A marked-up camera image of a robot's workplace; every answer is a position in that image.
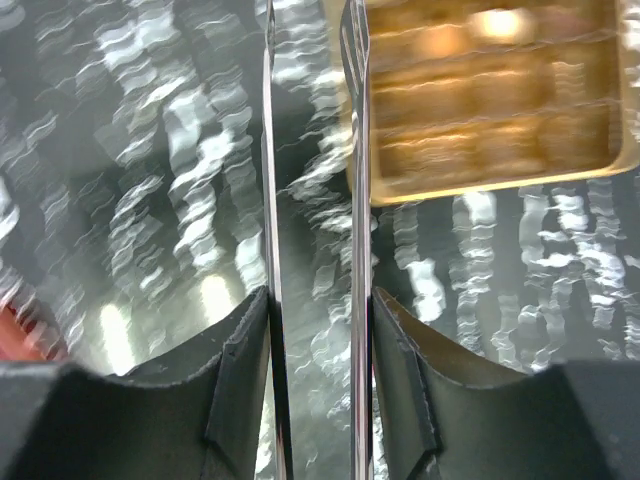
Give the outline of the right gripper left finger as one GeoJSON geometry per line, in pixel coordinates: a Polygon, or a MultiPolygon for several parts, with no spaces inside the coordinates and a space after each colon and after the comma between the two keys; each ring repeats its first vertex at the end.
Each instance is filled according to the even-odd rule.
{"type": "Polygon", "coordinates": [[[269,360],[268,292],[123,376],[1,365],[5,479],[250,479],[269,360]]]}

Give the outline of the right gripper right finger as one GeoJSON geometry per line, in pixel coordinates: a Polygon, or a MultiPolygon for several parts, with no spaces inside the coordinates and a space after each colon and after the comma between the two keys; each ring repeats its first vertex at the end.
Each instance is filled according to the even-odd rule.
{"type": "Polygon", "coordinates": [[[635,479],[639,365],[571,360],[524,374],[372,294],[374,373],[393,479],[635,479]]]}

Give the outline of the gold chocolate box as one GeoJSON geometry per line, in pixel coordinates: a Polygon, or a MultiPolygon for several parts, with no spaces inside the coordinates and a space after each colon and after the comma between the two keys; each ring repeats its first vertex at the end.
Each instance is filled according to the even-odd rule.
{"type": "Polygon", "coordinates": [[[639,164],[635,1],[327,1],[376,206],[639,164]]]}

